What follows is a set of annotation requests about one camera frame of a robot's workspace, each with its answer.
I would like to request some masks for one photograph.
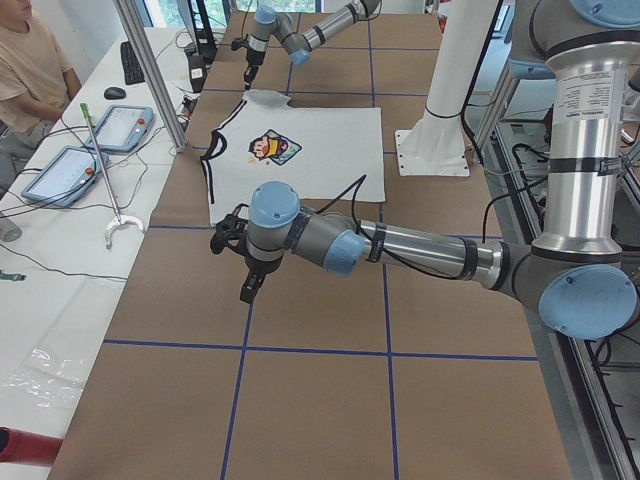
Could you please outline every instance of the white stand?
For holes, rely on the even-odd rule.
[[[455,0],[422,119],[396,132],[400,175],[469,176],[460,116],[499,0]]]

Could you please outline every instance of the blue joint cap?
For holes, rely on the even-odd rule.
[[[291,58],[291,63],[297,67],[298,65],[307,63],[311,58],[311,53],[306,50],[298,50],[289,55],[289,58]]]
[[[276,21],[276,11],[273,8],[268,7],[266,5],[260,5],[257,8],[256,14],[253,18],[257,23],[261,23],[263,25],[269,25],[270,23],[273,23]]]
[[[280,228],[291,223],[300,212],[300,198],[282,182],[260,185],[251,197],[249,220],[261,228]]]
[[[585,20],[605,28],[640,27],[638,0],[570,0]]]
[[[611,265],[586,265],[556,278],[540,297],[542,321],[569,337],[595,340],[623,327],[638,302],[635,286]]]
[[[333,241],[324,257],[324,269],[341,277],[348,276],[364,252],[364,238],[345,230]]]
[[[544,63],[509,59],[509,73],[513,78],[524,80],[547,80],[556,75]]]

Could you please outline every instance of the person's arm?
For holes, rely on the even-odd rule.
[[[34,99],[28,92],[17,97],[13,97],[9,102],[24,113],[32,115],[41,120],[50,120],[55,122],[62,117],[64,110],[53,105]]]
[[[63,72],[62,76],[64,77],[64,83],[67,85],[67,95],[69,96],[69,100],[73,100],[73,97],[75,97],[80,91],[80,88],[82,88],[80,79],[73,68]]]

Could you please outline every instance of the brown table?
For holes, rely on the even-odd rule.
[[[321,17],[294,24],[303,31]],[[209,251],[199,155],[242,95],[244,54],[229,48],[241,20],[49,478],[570,478],[514,300],[365,262],[336,278],[287,256],[252,308],[238,301],[246,270]],[[269,49],[254,87],[294,107],[381,107],[387,202],[358,214],[478,238],[489,200],[480,167],[466,179],[398,175],[393,135],[422,115],[440,40],[428,15],[383,15],[301,68]],[[500,235],[494,216],[489,234]]]

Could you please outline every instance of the beige shirt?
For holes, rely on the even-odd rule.
[[[9,99],[28,92],[56,107],[69,100],[62,76],[71,70],[67,57],[39,16],[34,14],[27,23],[28,33],[0,27],[0,120],[14,132],[27,132],[40,119],[12,106]]]

